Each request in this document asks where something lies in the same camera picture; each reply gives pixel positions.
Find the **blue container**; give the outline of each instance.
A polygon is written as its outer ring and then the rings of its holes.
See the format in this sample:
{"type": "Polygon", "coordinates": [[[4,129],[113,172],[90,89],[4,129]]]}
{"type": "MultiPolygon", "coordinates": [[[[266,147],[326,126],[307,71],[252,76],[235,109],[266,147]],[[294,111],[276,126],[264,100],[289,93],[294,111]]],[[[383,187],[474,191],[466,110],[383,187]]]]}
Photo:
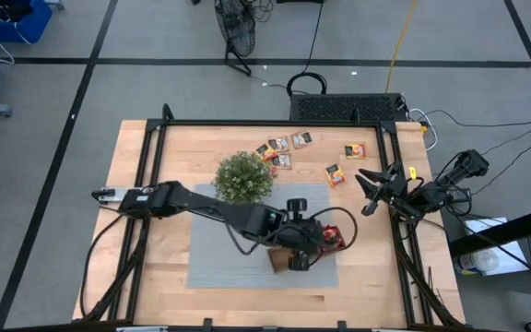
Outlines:
{"type": "Polygon", "coordinates": [[[18,2],[29,3],[33,13],[17,22],[17,30],[14,23],[0,22],[0,42],[24,42],[21,36],[30,43],[37,42],[51,19],[53,11],[43,0],[18,0],[18,2]]]}

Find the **potted plant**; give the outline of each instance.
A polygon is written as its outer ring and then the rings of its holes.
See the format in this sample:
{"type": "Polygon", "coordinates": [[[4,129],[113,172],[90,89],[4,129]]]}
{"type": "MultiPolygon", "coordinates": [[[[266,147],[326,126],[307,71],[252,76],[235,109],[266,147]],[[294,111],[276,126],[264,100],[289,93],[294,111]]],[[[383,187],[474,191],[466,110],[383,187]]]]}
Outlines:
{"type": "Polygon", "coordinates": [[[220,162],[212,182],[217,197],[231,204],[258,203],[272,192],[275,175],[259,156],[244,151],[220,162]]]}

